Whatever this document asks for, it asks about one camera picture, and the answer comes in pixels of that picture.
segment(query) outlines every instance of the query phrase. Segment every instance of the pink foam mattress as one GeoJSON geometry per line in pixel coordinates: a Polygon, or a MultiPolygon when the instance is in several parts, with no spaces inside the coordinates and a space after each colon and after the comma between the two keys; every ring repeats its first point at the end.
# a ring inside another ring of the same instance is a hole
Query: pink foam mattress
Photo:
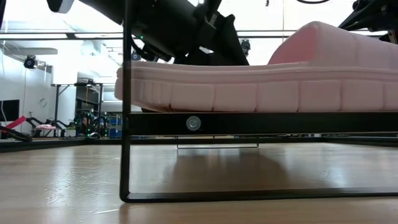
{"type": "MultiPolygon", "coordinates": [[[[268,65],[133,62],[132,103],[155,111],[398,110],[398,45],[311,22],[268,65]]],[[[115,97],[122,100],[122,70],[115,97]]]]}

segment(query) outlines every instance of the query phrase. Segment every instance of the black cable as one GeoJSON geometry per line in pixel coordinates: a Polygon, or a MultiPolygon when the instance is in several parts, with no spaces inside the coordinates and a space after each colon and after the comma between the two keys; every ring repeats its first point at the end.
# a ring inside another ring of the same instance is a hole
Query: black cable
{"type": "Polygon", "coordinates": [[[23,141],[23,142],[31,142],[32,141],[32,138],[30,136],[22,134],[13,129],[3,127],[1,125],[0,125],[0,131],[6,131],[9,137],[14,138],[18,141],[23,141]]]}
{"type": "Polygon", "coordinates": [[[322,3],[328,2],[330,0],[321,0],[321,1],[296,0],[296,1],[298,1],[299,3],[304,3],[304,4],[322,4],[322,3]]]}

